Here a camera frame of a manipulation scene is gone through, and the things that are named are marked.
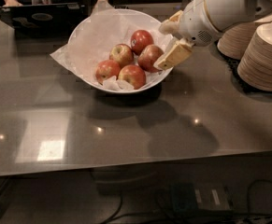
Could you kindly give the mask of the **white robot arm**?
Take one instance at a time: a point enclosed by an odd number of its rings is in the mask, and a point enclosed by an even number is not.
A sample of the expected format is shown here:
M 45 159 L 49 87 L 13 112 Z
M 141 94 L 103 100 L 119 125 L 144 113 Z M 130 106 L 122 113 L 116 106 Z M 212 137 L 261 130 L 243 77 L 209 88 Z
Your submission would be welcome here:
M 172 39 L 154 67 L 170 69 L 188 59 L 193 47 L 207 46 L 234 26 L 271 14 L 272 0 L 193 0 L 161 23 L 162 34 L 180 38 Z

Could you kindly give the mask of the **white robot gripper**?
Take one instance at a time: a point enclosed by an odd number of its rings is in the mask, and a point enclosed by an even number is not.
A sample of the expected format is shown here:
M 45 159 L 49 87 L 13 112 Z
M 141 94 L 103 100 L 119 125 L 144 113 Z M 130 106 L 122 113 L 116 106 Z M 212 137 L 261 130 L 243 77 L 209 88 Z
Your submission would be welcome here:
M 159 70 L 173 68 L 188 59 L 192 55 L 193 44 L 204 47 L 222 37 L 222 32 L 209 18 L 206 0 L 193 0 L 183 11 L 179 10 L 162 21 L 159 32 L 163 35 L 180 33 L 185 38 L 170 41 L 165 53 L 153 65 Z

